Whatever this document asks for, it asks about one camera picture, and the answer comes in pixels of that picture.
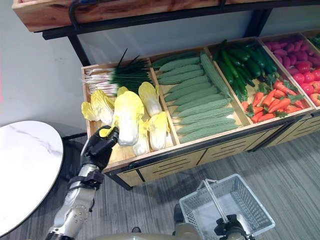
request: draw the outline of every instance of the metal shelf frame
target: metal shelf frame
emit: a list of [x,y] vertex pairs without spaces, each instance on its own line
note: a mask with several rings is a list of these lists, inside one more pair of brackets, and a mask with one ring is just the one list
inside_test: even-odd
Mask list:
[[273,1],[258,1],[238,4],[225,4],[226,0],[221,0],[219,6],[201,7],[193,9],[185,9],[170,12],[152,13],[131,17],[123,17],[96,21],[84,24],[78,24],[74,16],[74,10],[80,5],[92,5],[110,0],[78,0],[70,6],[69,16],[73,25],[58,27],[40,31],[45,40],[68,37],[70,43],[83,66],[91,65],[84,48],[78,38],[80,34],[94,33],[104,30],[125,28],[136,25],[144,25],[151,23],[159,23],[178,19],[188,19],[200,16],[253,11],[250,22],[246,28],[243,37],[259,36],[268,17],[274,8],[296,7],[308,5],[320,5],[320,0],[273,0]]

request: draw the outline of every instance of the round table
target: round table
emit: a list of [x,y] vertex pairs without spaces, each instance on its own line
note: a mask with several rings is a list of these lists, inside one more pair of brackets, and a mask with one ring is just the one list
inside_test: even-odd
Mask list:
[[62,139],[52,126],[20,121],[0,127],[0,237],[44,200],[62,162]]

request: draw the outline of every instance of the gray carpet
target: gray carpet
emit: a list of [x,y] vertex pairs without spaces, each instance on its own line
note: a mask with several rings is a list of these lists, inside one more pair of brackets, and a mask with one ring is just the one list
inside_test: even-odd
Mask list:
[[[275,221],[275,228],[257,240],[320,239],[320,132],[252,153],[240,153],[173,174],[126,191],[111,179],[95,197],[95,206],[78,240],[127,233],[135,226],[143,232],[171,234],[173,208],[205,178],[240,174]],[[64,174],[79,152],[65,147]],[[43,240],[53,216],[64,200],[67,184],[59,179],[41,206],[2,240]]]

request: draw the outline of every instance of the robotic arm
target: robotic arm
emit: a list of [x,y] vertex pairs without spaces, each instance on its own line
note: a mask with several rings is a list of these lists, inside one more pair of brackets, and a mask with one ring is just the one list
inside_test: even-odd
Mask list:
[[112,147],[118,142],[119,130],[115,127],[107,137],[100,137],[98,129],[85,143],[81,152],[81,169],[70,181],[63,206],[54,218],[46,240],[74,240],[88,220],[94,196],[104,180],[102,170],[108,165]]

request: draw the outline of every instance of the white plastic basket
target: white plastic basket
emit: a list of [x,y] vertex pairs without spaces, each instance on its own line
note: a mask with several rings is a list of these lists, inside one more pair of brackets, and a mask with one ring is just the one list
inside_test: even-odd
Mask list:
[[206,179],[198,189],[179,200],[186,223],[193,224],[203,240],[219,240],[216,221],[236,214],[247,235],[257,236],[275,226],[265,207],[238,174],[222,180]]

